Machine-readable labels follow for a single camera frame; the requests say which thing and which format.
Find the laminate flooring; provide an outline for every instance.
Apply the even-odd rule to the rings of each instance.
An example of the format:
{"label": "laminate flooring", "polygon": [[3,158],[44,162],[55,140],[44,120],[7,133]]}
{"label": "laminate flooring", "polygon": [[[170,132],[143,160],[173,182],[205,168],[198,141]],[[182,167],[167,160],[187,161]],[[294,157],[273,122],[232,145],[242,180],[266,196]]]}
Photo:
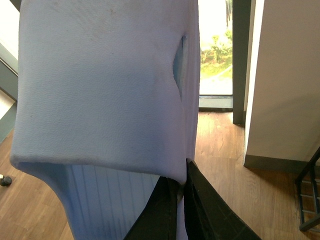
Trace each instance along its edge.
{"label": "laminate flooring", "polygon": [[[195,161],[201,172],[263,240],[320,240],[320,233],[299,231],[294,174],[243,167],[244,132],[232,124],[232,113],[199,113]],[[0,239],[72,240],[55,193],[10,165],[12,137],[0,145],[0,174],[13,179],[0,187]]]}

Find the white wall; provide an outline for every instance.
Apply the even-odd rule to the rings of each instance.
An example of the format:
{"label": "white wall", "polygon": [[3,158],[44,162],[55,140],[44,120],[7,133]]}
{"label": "white wall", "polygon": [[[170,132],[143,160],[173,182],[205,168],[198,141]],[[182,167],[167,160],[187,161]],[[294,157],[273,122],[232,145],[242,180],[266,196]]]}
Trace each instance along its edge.
{"label": "white wall", "polygon": [[264,1],[257,54],[252,43],[247,155],[308,161],[320,146],[319,13],[320,1]]}

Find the white fabric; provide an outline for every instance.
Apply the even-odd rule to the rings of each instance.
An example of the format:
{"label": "white fabric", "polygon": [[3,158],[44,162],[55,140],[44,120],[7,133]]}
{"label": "white fabric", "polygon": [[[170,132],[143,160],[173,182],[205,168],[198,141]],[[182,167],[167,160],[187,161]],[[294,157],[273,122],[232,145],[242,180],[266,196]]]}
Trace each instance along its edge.
{"label": "white fabric", "polygon": [[22,0],[11,163],[47,183],[37,163],[184,183],[199,79],[197,0]]}

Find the baseboard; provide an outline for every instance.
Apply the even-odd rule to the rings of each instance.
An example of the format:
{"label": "baseboard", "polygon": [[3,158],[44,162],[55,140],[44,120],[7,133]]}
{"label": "baseboard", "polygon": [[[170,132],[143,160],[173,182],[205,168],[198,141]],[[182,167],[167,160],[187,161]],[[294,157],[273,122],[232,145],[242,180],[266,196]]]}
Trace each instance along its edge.
{"label": "baseboard", "polygon": [[8,136],[15,126],[17,103],[15,102],[6,114],[0,119],[0,143]]}
{"label": "baseboard", "polygon": [[265,156],[245,155],[246,168],[280,171],[299,174],[307,165],[307,161],[289,160]]}

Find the glass door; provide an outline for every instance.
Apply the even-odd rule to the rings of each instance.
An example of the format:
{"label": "glass door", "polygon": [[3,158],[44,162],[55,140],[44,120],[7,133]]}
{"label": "glass door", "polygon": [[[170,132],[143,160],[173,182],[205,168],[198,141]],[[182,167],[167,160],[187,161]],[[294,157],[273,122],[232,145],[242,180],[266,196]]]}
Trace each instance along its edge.
{"label": "glass door", "polygon": [[231,97],[233,94],[232,4],[232,0],[198,0],[200,97]]}

